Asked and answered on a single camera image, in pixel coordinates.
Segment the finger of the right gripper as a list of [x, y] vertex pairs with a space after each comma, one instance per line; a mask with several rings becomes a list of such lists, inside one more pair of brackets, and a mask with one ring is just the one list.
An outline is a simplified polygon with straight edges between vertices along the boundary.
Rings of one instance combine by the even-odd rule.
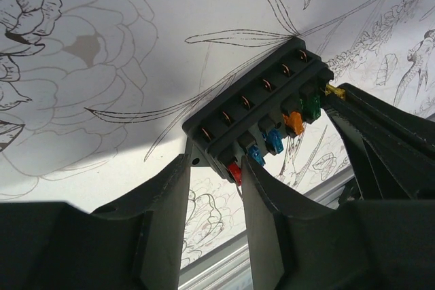
[[402, 111], [344, 83], [345, 104], [353, 108], [366, 140], [411, 200], [434, 199], [434, 122]]
[[326, 99], [324, 109], [341, 136], [363, 200], [406, 200], [408, 195], [366, 140], [362, 117], [341, 99]]

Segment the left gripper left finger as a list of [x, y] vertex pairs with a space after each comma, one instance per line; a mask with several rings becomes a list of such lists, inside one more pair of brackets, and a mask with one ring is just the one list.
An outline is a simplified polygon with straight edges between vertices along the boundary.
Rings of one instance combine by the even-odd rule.
[[179, 154], [157, 175], [92, 214], [134, 224], [125, 289], [176, 289], [190, 186], [190, 157]]

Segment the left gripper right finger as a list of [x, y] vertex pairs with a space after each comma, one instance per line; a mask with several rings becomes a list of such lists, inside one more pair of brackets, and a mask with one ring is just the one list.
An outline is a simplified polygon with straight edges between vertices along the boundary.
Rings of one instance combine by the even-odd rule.
[[331, 289], [340, 279], [330, 209], [278, 181], [251, 158], [241, 165], [254, 289]]

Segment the yellow blade fuse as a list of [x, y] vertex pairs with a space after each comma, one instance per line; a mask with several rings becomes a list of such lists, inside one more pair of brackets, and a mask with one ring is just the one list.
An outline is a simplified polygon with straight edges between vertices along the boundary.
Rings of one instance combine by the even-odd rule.
[[346, 92], [342, 88], [336, 88], [330, 84], [327, 84], [324, 90], [324, 93], [326, 96], [329, 96], [330, 94], [335, 94], [337, 97], [339, 97], [342, 100], [345, 100]]

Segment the orange blade fuse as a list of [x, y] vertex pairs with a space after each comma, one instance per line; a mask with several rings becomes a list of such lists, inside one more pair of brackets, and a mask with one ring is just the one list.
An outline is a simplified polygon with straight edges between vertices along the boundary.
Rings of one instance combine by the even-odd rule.
[[302, 116], [299, 112], [293, 111], [289, 115], [284, 115], [285, 125], [296, 135], [300, 135], [304, 132]]

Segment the green blade fuse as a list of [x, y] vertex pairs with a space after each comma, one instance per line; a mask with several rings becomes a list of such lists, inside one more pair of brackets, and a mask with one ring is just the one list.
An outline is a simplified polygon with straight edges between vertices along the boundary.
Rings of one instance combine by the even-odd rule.
[[303, 120], [308, 124], [312, 124], [321, 116], [320, 96], [314, 95], [307, 99], [302, 99], [301, 109]]

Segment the black fuse box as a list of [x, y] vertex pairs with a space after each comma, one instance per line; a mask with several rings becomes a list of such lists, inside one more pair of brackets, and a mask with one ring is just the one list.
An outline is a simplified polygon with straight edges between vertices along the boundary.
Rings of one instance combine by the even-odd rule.
[[241, 169], [242, 158], [251, 158], [247, 150], [252, 145], [260, 148], [264, 160], [278, 155], [268, 148], [266, 135], [277, 129], [284, 149], [285, 138], [297, 136], [283, 116], [293, 111], [302, 116], [302, 99], [319, 95], [321, 102], [333, 78], [303, 40], [286, 41], [183, 123], [192, 144], [192, 165], [208, 166], [234, 183], [227, 166], [236, 162]]

